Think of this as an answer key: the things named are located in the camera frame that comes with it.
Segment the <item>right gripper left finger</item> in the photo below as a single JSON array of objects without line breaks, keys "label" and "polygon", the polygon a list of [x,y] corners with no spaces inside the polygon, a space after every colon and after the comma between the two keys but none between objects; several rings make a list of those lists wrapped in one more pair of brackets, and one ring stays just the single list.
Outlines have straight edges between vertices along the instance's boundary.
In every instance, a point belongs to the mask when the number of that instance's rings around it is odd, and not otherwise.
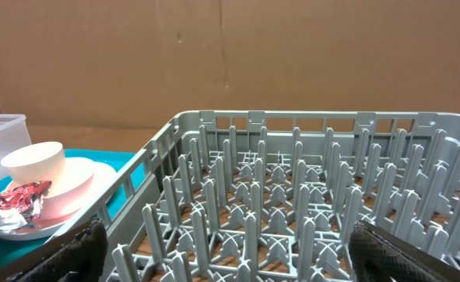
[{"label": "right gripper left finger", "polygon": [[67,243],[40,263],[14,274],[6,281],[98,281],[108,248],[107,232],[100,220],[76,233]]}]

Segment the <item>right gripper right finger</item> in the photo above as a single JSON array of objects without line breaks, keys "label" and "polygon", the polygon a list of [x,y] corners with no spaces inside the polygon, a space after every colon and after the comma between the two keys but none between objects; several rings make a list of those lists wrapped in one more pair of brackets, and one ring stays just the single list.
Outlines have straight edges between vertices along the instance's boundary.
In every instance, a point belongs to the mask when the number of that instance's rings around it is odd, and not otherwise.
[{"label": "right gripper right finger", "polygon": [[348,249],[358,282],[460,282],[460,270],[367,221],[354,224]]}]

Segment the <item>red snack wrapper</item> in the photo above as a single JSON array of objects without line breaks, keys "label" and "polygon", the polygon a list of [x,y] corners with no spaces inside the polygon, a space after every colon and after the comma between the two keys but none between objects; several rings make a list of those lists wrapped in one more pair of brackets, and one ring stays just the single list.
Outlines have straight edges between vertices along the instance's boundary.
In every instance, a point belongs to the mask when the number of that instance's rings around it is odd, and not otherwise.
[{"label": "red snack wrapper", "polygon": [[41,216],[43,201],[48,196],[51,181],[39,181],[15,187],[0,193],[0,211],[11,211],[26,222],[21,228],[35,228]]}]

